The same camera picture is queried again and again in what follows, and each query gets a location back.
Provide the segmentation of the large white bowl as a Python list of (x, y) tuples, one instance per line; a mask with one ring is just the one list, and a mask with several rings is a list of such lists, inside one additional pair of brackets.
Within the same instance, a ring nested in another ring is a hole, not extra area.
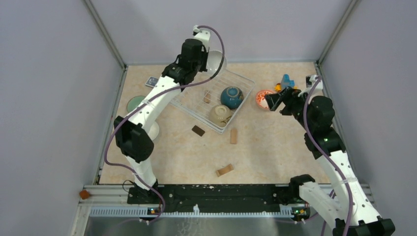
[(148, 132), (148, 136), (152, 141), (156, 141), (160, 133), (160, 127), (158, 123), (155, 121), (152, 126), (150, 127), (150, 130)]

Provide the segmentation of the white orange pattern bowl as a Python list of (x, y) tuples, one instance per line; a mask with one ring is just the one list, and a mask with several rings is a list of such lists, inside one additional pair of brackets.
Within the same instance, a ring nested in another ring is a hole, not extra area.
[(268, 110), (269, 106), (265, 99), (265, 96), (268, 94), (273, 94), (274, 92), (271, 90), (263, 89), (256, 93), (255, 100), (258, 106), (264, 110)]

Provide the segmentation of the small white bowl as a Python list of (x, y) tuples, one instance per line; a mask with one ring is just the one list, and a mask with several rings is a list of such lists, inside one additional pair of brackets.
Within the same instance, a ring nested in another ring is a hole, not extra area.
[[(219, 50), (210, 50), (208, 53), (208, 60), (207, 60), (207, 74), (213, 75), (219, 68), (221, 59), (222, 59), (222, 51)], [(217, 75), (222, 75), (227, 68), (227, 58), (224, 57), (223, 64), (221, 69), (219, 70), (219, 73)]]

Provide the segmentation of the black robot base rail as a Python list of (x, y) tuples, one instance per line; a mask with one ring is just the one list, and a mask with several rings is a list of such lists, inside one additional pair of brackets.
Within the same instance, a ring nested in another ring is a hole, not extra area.
[(261, 213), (280, 212), (283, 206), (306, 206), (287, 185), (279, 184), (166, 184), (156, 192), (130, 187), (127, 203), (149, 205), (164, 213)]

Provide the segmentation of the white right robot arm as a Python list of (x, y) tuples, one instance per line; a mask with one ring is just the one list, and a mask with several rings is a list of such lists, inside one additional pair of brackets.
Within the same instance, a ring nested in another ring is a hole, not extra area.
[(333, 195), (324, 192), (309, 175), (293, 177), (288, 189), (295, 203), (303, 200), (324, 219), (334, 236), (390, 236), (395, 225), (383, 218), (364, 193), (348, 159), (346, 147), (332, 127), (335, 115), (330, 98), (317, 95), (308, 98), (299, 89), (285, 88), (265, 95), (270, 111), (280, 104), (280, 113), (293, 116), (306, 130), (304, 140), (313, 157), (328, 176)]

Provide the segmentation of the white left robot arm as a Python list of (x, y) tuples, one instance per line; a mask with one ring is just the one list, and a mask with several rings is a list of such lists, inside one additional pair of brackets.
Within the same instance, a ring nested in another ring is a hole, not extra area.
[(156, 86), (140, 105), (114, 121), (116, 145), (130, 163), (136, 185), (140, 187), (139, 197), (145, 203), (154, 202), (158, 195), (153, 187), (156, 177), (150, 163), (154, 150), (154, 142), (149, 135), (151, 127), (170, 101), (193, 82), (197, 73), (207, 71), (208, 54), (208, 39), (186, 39), (181, 53), (165, 67)]

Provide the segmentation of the light green celadon bowl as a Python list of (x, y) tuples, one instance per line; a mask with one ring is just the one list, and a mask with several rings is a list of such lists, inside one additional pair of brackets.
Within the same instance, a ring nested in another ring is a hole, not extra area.
[(126, 105), (127, 112), (130, 113), (130, 112), (134, 111), (141, 104), (141, 102), (144, 99), (145, 99), (145, 96), (143, 96), (143, 95), (138, 95), (138, 96), (132, 97)]

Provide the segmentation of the beige flower pattern bowl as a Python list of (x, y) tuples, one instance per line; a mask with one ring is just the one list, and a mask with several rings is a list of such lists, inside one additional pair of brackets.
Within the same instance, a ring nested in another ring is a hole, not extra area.
[(231, 119), (232, 115), (232, 111), (227, 106), (217, 105), (214, 106), (209, 112), (208, 119), (216, 126), (224, 128)]

